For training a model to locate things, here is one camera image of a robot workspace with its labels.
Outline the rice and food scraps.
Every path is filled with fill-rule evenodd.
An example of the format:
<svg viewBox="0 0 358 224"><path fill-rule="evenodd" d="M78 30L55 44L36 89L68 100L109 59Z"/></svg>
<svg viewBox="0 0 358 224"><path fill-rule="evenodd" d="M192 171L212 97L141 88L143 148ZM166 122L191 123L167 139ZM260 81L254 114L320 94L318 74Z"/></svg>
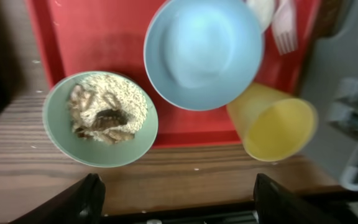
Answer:
<svg viewBox="0 0 358 224"><path fill-rule="evenodd" d="M148 114L141 89L107 73L92 74L76 83L67 105L72 133L106 144L133 140Z"/></svg>

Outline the yellow plastic cup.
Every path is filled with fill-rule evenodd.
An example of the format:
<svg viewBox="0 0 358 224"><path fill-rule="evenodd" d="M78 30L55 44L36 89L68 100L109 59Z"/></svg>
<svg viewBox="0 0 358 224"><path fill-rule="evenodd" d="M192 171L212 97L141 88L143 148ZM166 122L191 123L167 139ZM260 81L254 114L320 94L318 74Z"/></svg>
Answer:
<svg viewBox="0 0 358 224"><path fill-rule="evenodd" d="M318 127L311 103L258 83L226 108L246 153L259 161L291 157L310 142Z"/></svg>

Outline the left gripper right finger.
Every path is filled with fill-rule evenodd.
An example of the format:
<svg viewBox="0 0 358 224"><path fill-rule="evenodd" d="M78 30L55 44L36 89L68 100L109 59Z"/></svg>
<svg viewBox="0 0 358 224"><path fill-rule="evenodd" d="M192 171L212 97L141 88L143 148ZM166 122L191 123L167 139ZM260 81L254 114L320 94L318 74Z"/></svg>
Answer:
<svg viewBox="0 0 358 224"><path fill-rule="evenodd" d="M259 224L339 223L265 174L257 174L253 198Z"/></svg>

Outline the green bowl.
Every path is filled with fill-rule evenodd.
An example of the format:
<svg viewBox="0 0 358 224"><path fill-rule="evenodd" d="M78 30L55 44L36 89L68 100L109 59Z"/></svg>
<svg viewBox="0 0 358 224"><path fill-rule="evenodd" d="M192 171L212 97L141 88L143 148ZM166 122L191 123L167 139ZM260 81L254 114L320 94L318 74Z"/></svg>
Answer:
<svg viewBox="0 0 358 224"><path fill-rule="evenodd" d="M43 124L50 140L68 157L93 167L119 167L130 164L142 157L154 144L158 133L158 114L154 103L146 92L142 91L147 102L148 114L135 138L117 144L90 139L81 139L71 131L71 118L68 110L68 99L71 89L85 77L107 73L123 77L121 74L90 71L74 74L58 82L49 92L43 108Z"/></svg>

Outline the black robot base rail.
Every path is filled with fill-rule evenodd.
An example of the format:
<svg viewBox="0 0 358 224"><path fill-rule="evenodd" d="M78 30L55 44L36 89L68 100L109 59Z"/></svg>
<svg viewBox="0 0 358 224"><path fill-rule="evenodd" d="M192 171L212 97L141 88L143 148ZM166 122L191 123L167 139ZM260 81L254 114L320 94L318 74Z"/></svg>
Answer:
<svg viewBox="0 0 358 224"><path fill-rule="evenodd" d="M358 223L358 192L342 191L303 195L302 199L317 206L343 223ZM102 224L148 223L258 223L253 201L184 208L159 212L141 212L127 215L104 215Z"/></svg>

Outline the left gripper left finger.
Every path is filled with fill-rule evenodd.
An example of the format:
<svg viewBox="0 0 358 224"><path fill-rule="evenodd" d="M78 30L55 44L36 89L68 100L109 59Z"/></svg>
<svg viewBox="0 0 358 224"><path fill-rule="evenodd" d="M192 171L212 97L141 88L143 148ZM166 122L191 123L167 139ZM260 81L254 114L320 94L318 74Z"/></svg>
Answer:
<svg viewBox="0 0 358 224"><path fill-rule="evenodd" d="M98 174L88 174L11 224L95 224L101 219L106 187Z"/></svg>

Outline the light blue bowl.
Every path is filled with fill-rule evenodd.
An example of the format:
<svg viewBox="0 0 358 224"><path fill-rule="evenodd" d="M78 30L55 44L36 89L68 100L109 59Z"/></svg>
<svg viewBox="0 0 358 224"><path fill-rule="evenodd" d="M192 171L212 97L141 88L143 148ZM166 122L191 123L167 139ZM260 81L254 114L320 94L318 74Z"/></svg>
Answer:
<svg viewBox="0 0 358 224"><path fill-rule="evenodd" d="M262 63L264 35L238 0L167 1L144 41L147 76L166 101L207 111L237 98Z"/></svg>

